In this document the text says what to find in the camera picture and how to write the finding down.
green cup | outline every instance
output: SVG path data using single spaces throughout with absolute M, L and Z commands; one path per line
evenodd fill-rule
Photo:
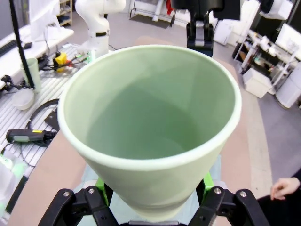
M 99 177 L 150 221 L 174 216 L 237 126 L 232 75 L 163 45 L 107 54 L 81 69 L 58 107 L 62 132 Z

person's hand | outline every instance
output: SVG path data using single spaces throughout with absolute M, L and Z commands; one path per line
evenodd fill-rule
M 271 188 L 271 200 L 284 200 L 285 195 L 294 193 L 299 187 L 297 178 L 280 178 Z

concrete floor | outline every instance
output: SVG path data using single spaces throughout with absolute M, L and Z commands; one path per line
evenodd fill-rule
M 128 14 L 109 15 L 111 27 L 109 43 L 116 49 L 132 46 L 141 36 L 150 36 L 169 41 L 179 46 L 186 46 L 185 28 L 174 25 L 162 29 L 152 25 L 130 21 Z M 87 40 L 87 25 L 80 16 L 74 13 L 74 35 L 70 43 L 81 44 Z M 234 67 L 236 62 L 231 58 L 233 47 L 214 44 L 214 58 L 220 59 Z M 263 99 L 244 91 L 241 76 L 241 93 L 248 115 L 248 145 L 252 166 L 252 189 L 256 196 L 265 195 L 273 182 L 279 177 L 290 176 L 300 167 L 301 112 L 293 108 L 283 110 L 276 101 L 266 95 Z

metal slatted surface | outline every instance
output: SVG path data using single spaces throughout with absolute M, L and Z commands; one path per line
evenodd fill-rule
M 65 52 L 68 56 L 68 59 L 71 60 L 76 54 L 78 46 L 72 45 L 69 48 L 60 49 L 61 52 Z M 8 142 L 6 140 L 6 133 L 9 129 L 24 129 L 32 113 L 43 103 L 51 99 L 59 98 L 68 79 L 78 71 L 79 68 L 83 67 L 84 64 L 77 65 L 77 68 L 68 67 L 63 73 L 56 73 L 53 71 L 49 72 L 40 72 L 42 89 L 41 92 L 35 96 L 35 101 L 32 107 L 26 111 L 20 111 L 12 106 L 11 98 L 13 94 L 6 94 L 0 99 L 0 144 L 5 146 Z M 44 119 L 51 113 L 55 108 L 45 109 L 40 112 L 37 117 L 32 122 L 33 129 L 40 130 L 51 130 L 51 127 L 48 126 Z M 46 148 L 38 147 L 34 144 L 12 144 L 6 148 L 6 152 L 13 153 L 16 157 L 22 159 L 21 157 L 21 148 L 25 160 L 31 165 L 35 166 L 41 156 L 43 155 Z M 30 176 L 33 168 L 29 167 L 25 176 Z

yellow object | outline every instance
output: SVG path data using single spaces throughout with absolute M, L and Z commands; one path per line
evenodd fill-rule
M 55 58 L 55 61 L 57 62 L 58 66 L 60 67 L 61 65 L 65 65 L 67 62 L 67 54 L 66 53 L 61 53 L 60 56 Z M 57 72 L 62 72 L 64 70 L 64 67 L 61 67 L 57 69 Z

